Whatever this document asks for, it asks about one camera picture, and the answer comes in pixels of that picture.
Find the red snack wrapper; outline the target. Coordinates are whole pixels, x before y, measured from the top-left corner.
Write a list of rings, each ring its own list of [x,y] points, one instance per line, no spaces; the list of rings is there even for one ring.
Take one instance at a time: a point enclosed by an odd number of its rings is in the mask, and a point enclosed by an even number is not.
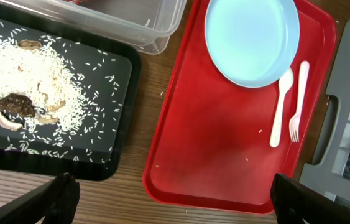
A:
[[[80,4],[81,2],[85,2],[88,0],[64,0],[65,2],[69,2],[71,4]]]

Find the white plastic fork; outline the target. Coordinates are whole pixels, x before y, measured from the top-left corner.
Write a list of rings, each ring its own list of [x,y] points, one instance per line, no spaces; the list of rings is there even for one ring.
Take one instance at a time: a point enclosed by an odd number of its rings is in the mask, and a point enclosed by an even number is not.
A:
[[[304,60],[300,64],[298,72],[298,91],[297,91],[297,107],[295,114],[291,117],[289,122],[289,132],[291,142],[299,142],[299,126],[300,118],[302,115],[303,102],[305,98],[306,85],[308,80],[308,74],[310,70],[310,63]]]

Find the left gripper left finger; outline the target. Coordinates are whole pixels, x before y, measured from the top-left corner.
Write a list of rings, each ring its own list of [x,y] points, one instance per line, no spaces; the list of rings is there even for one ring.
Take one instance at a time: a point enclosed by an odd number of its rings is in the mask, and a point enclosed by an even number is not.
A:
[[[0,207],[0,224],[71,224],[80,200],[80,184],[70,173],[53,180]]]

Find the white plastic spoon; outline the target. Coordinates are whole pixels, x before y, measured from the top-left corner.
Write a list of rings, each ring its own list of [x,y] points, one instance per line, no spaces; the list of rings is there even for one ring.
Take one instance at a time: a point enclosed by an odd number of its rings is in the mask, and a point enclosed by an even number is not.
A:
[[[280,144],[281,131],[282,131],[282,118],[283,118],[283,106],[285,96],[293,85],[293,72],[289,68],[279,79],[279,98],[277,101],[277,107],[275,110],[274,122],[270,134],[269,144],[272,148],[276,148]]]

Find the food scraps and rice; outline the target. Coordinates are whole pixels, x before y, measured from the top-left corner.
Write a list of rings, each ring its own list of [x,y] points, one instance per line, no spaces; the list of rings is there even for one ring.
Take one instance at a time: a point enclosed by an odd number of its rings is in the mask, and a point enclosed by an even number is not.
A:
[[[124,58],[0,20],[0,149],[105,163],[128,77]]]

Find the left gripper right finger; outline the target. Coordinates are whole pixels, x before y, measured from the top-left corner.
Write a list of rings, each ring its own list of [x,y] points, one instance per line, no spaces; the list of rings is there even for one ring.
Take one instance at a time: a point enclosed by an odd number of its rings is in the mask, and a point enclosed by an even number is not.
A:
[[[350,210],[283,174],[275,174],[270,190],[278,224],[350,224]]]

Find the light blue plate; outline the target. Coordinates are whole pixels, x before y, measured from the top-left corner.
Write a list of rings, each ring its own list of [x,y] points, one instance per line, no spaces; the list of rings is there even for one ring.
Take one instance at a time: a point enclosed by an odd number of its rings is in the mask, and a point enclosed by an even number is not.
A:
[[[246,88],[276,82],[291,66],[300,41],[294,0],[211,0],[205,42],[216,68]]]

